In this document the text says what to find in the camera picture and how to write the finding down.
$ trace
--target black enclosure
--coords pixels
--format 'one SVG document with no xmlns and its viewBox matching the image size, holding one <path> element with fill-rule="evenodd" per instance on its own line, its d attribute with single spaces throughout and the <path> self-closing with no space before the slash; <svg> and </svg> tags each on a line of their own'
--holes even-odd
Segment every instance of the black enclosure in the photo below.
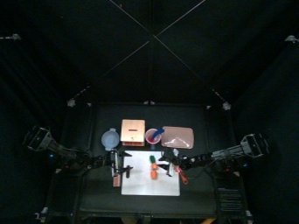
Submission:
<svg viewBox="0 0 299 224">
<path fill-rule="evenodd" d="M 182 121 L 203 117 L 206 124 L 218 110 L 212 121 L 228 130 L 207 134 L 204 150 L 263 132 L 271 153 L 243 175 L 247 208 L 255 223 L 298 223 L 298 11 L 291 0 L 1 1 L 1 223 L 36 223 L 55 181 L 69 194 L 65 207 L 77 205 L 86 182 L 52 178 L 56 157 L 21 142 L 39 125 L 69 147 L 86 140 L 88 147 L 104 131 L 104 114 L 122 117 L 108 105 L 123 113 L 158 110 L 159 125 L 166 108 L 174 117 L 186 109 Z M 52 203 L 64 207 L 65 200 Z"/>
</svg>

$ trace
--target orange box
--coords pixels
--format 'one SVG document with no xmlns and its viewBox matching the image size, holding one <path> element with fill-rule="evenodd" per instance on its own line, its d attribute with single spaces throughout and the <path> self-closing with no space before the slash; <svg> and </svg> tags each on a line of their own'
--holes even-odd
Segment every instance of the orange box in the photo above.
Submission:
<svg viewBox="0 0 299 224">
<path fill-rule="evenodd" d="M 120 141 L 124 146 L 146 145 L 146 120 L 123 120 Z"/>
</svg>

